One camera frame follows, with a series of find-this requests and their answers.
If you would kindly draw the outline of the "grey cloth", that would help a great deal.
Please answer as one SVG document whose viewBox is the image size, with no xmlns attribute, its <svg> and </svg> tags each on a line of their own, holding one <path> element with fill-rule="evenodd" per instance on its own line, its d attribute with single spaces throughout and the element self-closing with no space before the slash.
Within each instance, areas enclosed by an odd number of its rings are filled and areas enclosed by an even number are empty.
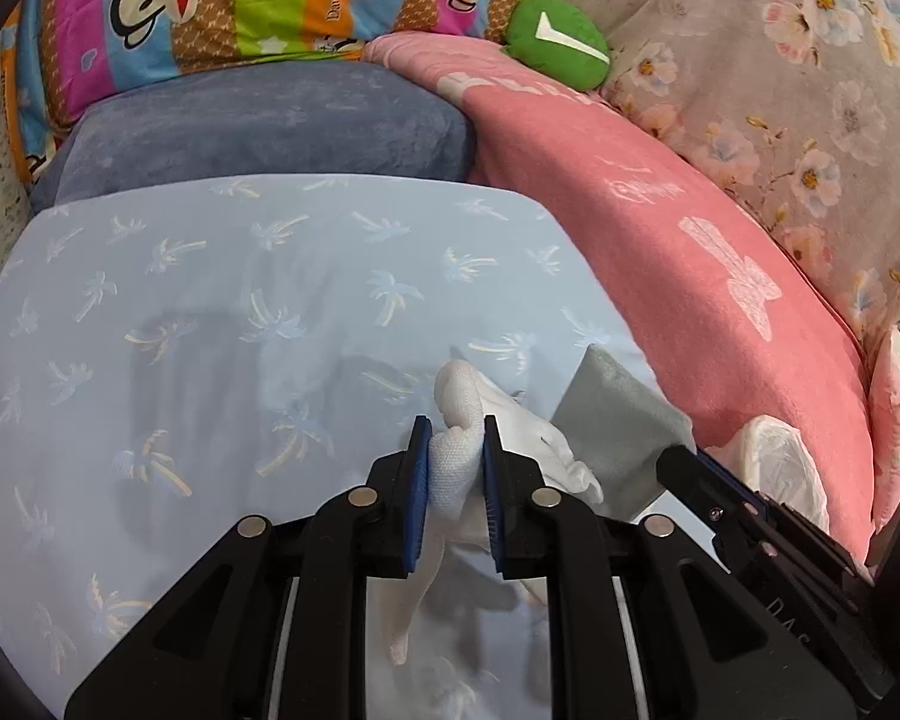
<svg viewBox="0 0 900 720">
<path fill-rule="evenodd" d="M 656 461 L 665 450 L 696 450 L 689 416 L 596 344 L 583 356 L 551 424 L 600 483 L 603 497 L 593 503 L 595 511 L 616 520 L 632 520 L 663 494 Z"/>
</svg>

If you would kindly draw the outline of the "pink blanket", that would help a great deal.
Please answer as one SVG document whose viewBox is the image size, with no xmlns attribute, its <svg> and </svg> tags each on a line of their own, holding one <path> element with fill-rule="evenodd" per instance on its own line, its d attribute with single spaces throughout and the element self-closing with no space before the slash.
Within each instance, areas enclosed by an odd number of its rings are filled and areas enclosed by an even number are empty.
<svg viewBox="0 0 900 720">
<path fill-rule="evenodd" d="M 875 472 L 862 356 L 733 200 L 598 96 L 497 44 L 397 32 L 362 57 L 470 117 L 476 179 L 536 200 L 566 229 L 699 444 L 725 444 L 759 415 L 797 427 L 832 536 L 866 556 Z"/>
</svg>

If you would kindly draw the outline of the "small pink pillow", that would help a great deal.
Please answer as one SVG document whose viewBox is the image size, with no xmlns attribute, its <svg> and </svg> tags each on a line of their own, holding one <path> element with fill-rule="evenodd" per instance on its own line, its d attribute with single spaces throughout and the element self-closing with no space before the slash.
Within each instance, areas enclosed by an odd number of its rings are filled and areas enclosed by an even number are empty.
<svg viewBox="0 0 900 720">
<path fill-rule="evenodd" d="M 875 462 L 871 515 L 875 532 L 880 533 L 900 504 L 900 331 L 896 327 L 878 349 L 868 406 Z"/>
</svg>

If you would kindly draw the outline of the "light blue palm-print sheet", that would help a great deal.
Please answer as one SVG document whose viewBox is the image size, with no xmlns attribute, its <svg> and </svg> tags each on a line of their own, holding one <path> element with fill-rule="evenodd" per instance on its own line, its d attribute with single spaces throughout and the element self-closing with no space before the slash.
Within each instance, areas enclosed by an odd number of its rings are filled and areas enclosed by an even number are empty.
<svg viewBox="0 0 900 720">
<path fill-rule="evenodd" d="M 587 349 L 662 394 L 554 216 L 251 176 L 43 211 L 0 277 L 0 645 L 59 717 L 239 518 L 305 517 L 439 416 L 453 359 L 551 421 Z"/>
</svg>

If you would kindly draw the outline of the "blue-grey velvet pillow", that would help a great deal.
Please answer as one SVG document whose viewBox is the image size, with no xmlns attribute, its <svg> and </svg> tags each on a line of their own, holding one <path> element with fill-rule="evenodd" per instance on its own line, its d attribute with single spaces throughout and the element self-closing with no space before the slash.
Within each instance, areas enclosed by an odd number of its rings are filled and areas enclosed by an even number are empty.
<svg viewBox="0 0 900 720">
<path fill-rule="evenodd" d="M 92 104 L 30 192 L 34 210 L 174 182 L 380 174 L 463 182 L 476 133 L 381 65 L 274 62 L 178 76 Z"/>
</svg>

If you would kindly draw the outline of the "grey floral quilt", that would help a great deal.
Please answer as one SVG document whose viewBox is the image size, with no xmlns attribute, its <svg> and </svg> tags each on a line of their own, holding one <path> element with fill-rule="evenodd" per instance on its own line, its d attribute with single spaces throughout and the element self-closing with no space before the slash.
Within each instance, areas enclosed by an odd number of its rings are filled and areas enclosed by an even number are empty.
<svg viewBox="0 0 900 720">
<path fill-rule="evenodd" d="M 751 213 L 865 349 L 900 331 L 900 0 L 567 0 L 603 98 Z"/>
</svg>

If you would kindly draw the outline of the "green round check cushion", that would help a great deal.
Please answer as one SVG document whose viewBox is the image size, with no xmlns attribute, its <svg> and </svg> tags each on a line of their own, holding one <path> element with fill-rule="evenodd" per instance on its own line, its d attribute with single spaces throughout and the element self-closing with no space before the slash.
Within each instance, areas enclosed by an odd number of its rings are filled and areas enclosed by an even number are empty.
<svg viewBox="0 0 900 720">
<path fill-rule="evenodd" d="M 510 16 L 505 52 L 575 91 L 592 91 L 611 70 L 605 36 L 564 0 L 523 0 Z"/>
</svg>

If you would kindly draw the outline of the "colourful monkey print pillow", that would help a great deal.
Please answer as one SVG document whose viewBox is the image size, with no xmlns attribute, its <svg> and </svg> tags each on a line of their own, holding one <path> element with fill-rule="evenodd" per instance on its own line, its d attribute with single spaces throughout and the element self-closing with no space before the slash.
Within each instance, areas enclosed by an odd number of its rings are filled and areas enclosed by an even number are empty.
<svg viewBox="0 0 900 720">
<path fill-rule="evenodd" d="M 500 41 L 520 0 L 20 0 L 1 37 L 9 142 L 34 185 L 91 104 L 180 75 L 354 59 L 395 31 Z"/>
</svg>

